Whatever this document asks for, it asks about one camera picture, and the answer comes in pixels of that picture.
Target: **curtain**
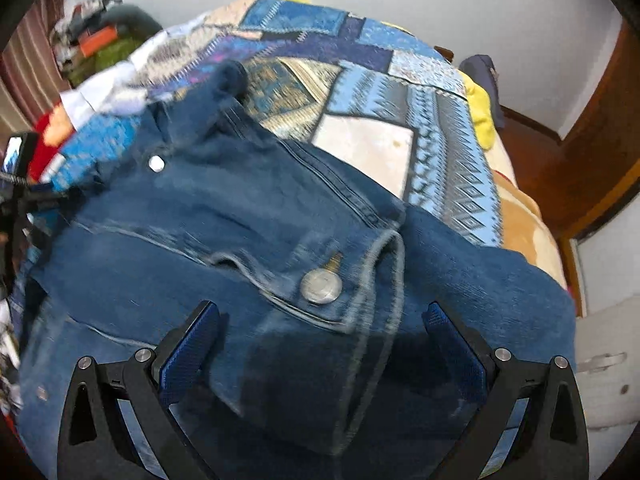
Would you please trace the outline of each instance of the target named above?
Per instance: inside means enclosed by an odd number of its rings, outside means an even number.
[[[65,0],[36,0],[0,54],[0,150],[14,132],[31,130],[69,89],[58,72],[49,32]]]

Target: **blue gripper pad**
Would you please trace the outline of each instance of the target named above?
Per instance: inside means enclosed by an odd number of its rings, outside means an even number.
[[[193,385],[198,370],[218,336],[220,312],[209,305],[191,324],[159,373],[159,398],[166,408],[178,402]]]
[[[483,404],[487,396],[486,371],[458,329],[435,302],[422,314],[422,320],[463,398]]]

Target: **blue denim fabric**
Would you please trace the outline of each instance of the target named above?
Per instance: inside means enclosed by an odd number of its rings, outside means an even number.
[[[206,387],[174,412],[230,478],[326,478],[336,467],[345,478],[426,476],[477,407],[424,331],[431,301],[519,358],[573,360],[574,308],[552,278],[520,254],[472,245],[331,155],[278,140],[235,99],[245,87],[242,67],[226,63],[183,101],[145,111],[32,271],[56,315],[86,332],[66,328],[53,337],[66,343],[46,350],[30,342],[21,368],[25,397],[38,382],[50,392],[48,411],[25,402],[18,422],[47,471],[74,360],[156,344],[202,299],[225,327]],[[342,293],[307,302],[302,277],[337,253]],[[43,417],[51,431],[36,443]]]

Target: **white door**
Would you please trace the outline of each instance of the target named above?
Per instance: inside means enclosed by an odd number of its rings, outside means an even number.
[[[576,378],[596,479],[640,420],[640,198],[577,255],[586,316],[577,321]]]

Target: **red cloth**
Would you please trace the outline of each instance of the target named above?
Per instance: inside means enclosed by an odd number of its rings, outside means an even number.
[[[40,181],[40,176],[42,175],[42,172],[45,170],[47,165],[51,162],[51,159],[54,157],[54,155],[56,155],[60,148],[65,145],[64,142],[57,148],[54,146],[44,145],[44,136],[42,134],[44,133],[44,130],[47,128],[47,126],[49,126],[49,118],[51,117],[52,111],[53,110],[44,114],[41,118],[38,119],[38,122],[33,125],[33,131],[39,133],[40,137],[38,138],[38,143],[36,144],[33,158],[29,163],[28,175],[36,182]]]

